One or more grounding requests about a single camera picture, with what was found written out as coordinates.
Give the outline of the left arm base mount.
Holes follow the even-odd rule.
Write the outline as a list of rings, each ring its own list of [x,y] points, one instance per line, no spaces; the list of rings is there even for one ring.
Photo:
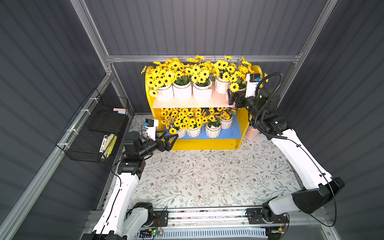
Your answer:
[[[142,225],[142,228],[167,227],[169,221],[169,211],[154,211],[153,220]]]

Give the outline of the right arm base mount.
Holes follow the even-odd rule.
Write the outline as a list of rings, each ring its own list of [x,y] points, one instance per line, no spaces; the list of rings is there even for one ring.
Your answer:
[[[267,208],[248,208],[245,213],[249,224],[287,224],[287,214],[275,215]]]

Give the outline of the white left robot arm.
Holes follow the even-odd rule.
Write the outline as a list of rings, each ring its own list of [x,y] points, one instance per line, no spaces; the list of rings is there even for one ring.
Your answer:
[[[117,181],[111,198],[93,231],[83,234],[83,240],[132,240],[142,226],[154,221],[154,207],[150,203],[138,203],[129,210],[129,203],[144,172],[146,159],[153,153],[170,151],[178,134],[155,131],[154,138],[146,138],[137,131],[126,134],[125,152],[114,175]]]

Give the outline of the shelf pot five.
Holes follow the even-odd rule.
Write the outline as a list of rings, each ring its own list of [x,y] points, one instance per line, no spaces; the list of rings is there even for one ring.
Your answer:
[[[252,64],[244,57],[242,57],[241,61],[237,64],[231,63],[227,70],[232,70],[232,72],[230,72],[229,85],[229,90],[232,93],[245,89],[247,87],[247,75],[255,73],[252,70]]]

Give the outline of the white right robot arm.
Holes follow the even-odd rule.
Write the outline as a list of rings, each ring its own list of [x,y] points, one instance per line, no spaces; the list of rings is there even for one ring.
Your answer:
[[[334,202],[335,196],[345,186],[340,178],[328,173],[305,148],[285,117],[277,113],[279,95],[273,95],[272,89],[262,88],[257,94],[230,90],[226,93],[229,105],[248,111],[250,126],[271,140],[287,158],[299,181],[300,190],[274,197],[262,205],[262,214],[266,222],[285,213],[301,211],[312,214],[328,202]]]

